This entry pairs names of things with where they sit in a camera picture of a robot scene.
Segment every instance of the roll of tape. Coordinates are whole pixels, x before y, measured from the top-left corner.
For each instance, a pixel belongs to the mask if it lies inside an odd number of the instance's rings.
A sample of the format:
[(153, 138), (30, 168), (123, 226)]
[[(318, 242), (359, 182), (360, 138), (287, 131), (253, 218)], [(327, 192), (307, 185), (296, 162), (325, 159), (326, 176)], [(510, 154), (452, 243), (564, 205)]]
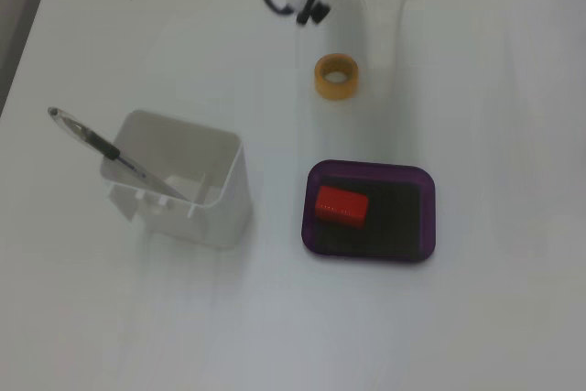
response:
[[(330, 54), (315, 65), (315, 89), (327, 100), (340, 101), (350, 98), (358, 88), (358, 65), (345, 54)], [(340, 72), (346, 79), (334, 82), (326, 79), (330, 73)]]

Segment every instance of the red block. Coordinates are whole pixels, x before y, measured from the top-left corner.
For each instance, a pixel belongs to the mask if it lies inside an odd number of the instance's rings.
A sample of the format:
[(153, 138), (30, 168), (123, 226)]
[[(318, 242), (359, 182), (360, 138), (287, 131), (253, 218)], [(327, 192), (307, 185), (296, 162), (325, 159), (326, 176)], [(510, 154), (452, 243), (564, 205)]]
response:
[(335, 222), (361, 229), (364, 227), (368, 198), (363, 194), (333, 187), (320, 187), (315, 215), (325, 222)]

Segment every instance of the black pen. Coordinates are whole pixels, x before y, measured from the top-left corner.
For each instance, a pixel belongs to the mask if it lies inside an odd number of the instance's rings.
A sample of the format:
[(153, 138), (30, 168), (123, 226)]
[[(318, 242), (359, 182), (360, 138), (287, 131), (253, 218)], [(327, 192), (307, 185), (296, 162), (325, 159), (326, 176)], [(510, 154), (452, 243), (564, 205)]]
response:
[(174, 197), (176, 199), (182, 199), (184, 201), (187, 200), (163, 180), (148, 172), (143, 166), (138, 164), (138, 162), (130, 158), (125, 153), (121, 152), (112, 143), (106, 141), (103, 137), (99, 136), (93, 130), (86, 127), (67, 112), (63, 112), (57, 107), (50, 107), (49, 115), (59, 127), (61, 127), (77, 141), (95, 150), (98, 150), (107, 159), (110, 159), (116, 166), (139, 179), (151, 190), (160, 192), (170, 197)]

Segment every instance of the purple rim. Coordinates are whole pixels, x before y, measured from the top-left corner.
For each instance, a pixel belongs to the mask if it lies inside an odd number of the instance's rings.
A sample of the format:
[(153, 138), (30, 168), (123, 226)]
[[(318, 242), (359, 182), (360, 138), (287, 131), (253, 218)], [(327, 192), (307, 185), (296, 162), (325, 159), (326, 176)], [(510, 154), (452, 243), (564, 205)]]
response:
[(405, 182), (418, 185), (421, 194), (421, 225), (419, 226), (421, 252), (418, 261), (423, 261), (433, 254), (436, 247), (436, 186), (431, 176), (417, 167), (345, 160), (324, 160), (309, 172), (301, 238), (311, 252), (319, 254), (315, 248), (313, 207), (324, 176), (381, 182)]

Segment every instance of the purple tray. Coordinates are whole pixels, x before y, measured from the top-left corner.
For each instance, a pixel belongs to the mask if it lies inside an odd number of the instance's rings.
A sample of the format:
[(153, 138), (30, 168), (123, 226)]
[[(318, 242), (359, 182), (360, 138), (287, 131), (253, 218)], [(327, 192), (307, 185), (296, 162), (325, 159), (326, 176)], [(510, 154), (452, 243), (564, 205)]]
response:
[[(333, 184), (339, 188), (343, 188), (345, 184), (354, 185), (355, 188), (362, 185), (370, 189), (371, 197), (378, 199), (378, 205), (371, 203), (367, 214), (367, 225), (368, 216), (372, 215), (370, 226), (365, 226), (365, 229), (370, 228), (370, 233), (347, 226), (325, 224), (315, 217), (314, 207), (320, 186), (331, 185), (333, 181), (339, 183)], [(391, 188), (402, 189), (400, 191), (409, 195), (401, 196), (404, 197), (401, 200)], [(371, 214), (371, 210), (377, 209), (376, 206), (392, 208), (390, 211), (378, 208), (378, 212)], [(431, 176), (421, 168), (325, 160), (313, 167), (308, 176), (301, 236), (305, 246), (320, 255), (423, 261), (433, 253), (436, 246), (435, 209), (435, 184)], [(396, 228), (407, 228), (407, 234), (384, 233), (385, 229), (394, 227), (393, 219), (387, 220), (385, 217), (389, 212), (394, 213)], [(401, 219), (403, 215), (406, 216), (406, 221)], [(341, 245), (330, 245), (336, 243), (336, 240)]]

